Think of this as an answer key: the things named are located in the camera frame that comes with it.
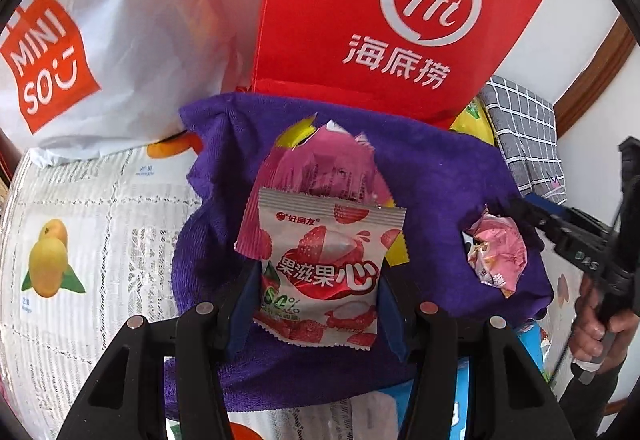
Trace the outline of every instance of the purple cloth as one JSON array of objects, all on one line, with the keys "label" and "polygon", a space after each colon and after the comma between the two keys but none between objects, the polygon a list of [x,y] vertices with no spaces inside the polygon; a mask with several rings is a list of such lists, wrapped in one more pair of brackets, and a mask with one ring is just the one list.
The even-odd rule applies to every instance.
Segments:
[{"label": "purple cloth", "polygon": [[[553,291],[535,232],[524,232],[529,262],[516,293],[482,285],[466,262],[460,231],[484,205],[518,195],[500,151],[474,137],[418,121],[331,104],[258,94],[224,94],[180,111],[188,130],[205,144],[188,179],[203,198],[187,221],[174,254],[172,283],[180,312],[211,297],[238,273],[233,251],[242,212],[260,163],[278,135],[318,113],[353,135],[366,133],[376,164],[396,203],[405,207],[404,233],[411,263],[401,269],[424,300],[454,316],[504,316],[513,325],[545,308]],[[225,405],[232,411],[310,406],[393,386],[414,376],[398,362],[384,336],[370,352],[348,347],[285,344],[257,325],[239,356],[219,371]],[[175,367],[167,366],[169,416],[176,415]]]}]

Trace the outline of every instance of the plaid pattern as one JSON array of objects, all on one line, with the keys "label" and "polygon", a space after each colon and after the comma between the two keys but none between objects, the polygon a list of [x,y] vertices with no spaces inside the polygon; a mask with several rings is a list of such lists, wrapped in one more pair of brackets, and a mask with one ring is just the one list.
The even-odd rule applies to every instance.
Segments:
[{"label": "plaid pattern", "polygon": [[557,204],[564,203],[566,191],[553,105],[495,75],[482,87],[479,97],[520,193],[533,192]]}]

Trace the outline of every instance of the crumpled wrapper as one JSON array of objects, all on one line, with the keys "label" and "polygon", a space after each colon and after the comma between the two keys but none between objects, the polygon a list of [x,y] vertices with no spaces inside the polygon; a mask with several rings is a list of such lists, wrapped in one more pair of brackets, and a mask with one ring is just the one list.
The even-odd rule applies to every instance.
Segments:
[{"label": "crumpled wrapper", "polygon": [[516,223],[485,209],[466,233],[474,239],[466,259],[478,279],[511,296],[527,264],[527,248]]}]

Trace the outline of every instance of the red paper bag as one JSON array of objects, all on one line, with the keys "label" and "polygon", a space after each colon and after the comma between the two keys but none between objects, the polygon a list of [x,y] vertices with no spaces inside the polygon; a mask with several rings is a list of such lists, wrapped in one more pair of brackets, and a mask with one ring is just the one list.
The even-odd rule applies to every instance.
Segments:
[{"label": "red paper bag", "polygon": [[448,128],[542,0],[264,0],[254,90]]}]

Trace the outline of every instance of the snack package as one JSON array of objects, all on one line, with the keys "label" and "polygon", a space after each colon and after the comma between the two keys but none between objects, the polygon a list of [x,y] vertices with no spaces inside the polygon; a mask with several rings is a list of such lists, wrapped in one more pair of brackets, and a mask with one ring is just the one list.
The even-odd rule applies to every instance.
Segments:
[{"label": "snack package", "polygon": [[378,333],[382,260],[405,210],[261,188],[260,310],[254,321],[300,346],[368,350]]},{"label": "snack package", "polygon": [[511,296],[527,264],[527,248],[516,223],[485,209],[467,234],[473,237],[473,244],[466,259],[478,279],[499,288],[505,297]]},{"label": "snack package", "polygon": [[[261,259],[258,191],[263,187],[363,204],[395,205],[366,136],[353,137],[333,121],[316,128],[314,120],[315,116],[308,117],[287,128],[260,166],[244,210],[236,242],[238,253]],[[386,259],[390,266],[409,261],[402,234],[389,248]]]}]

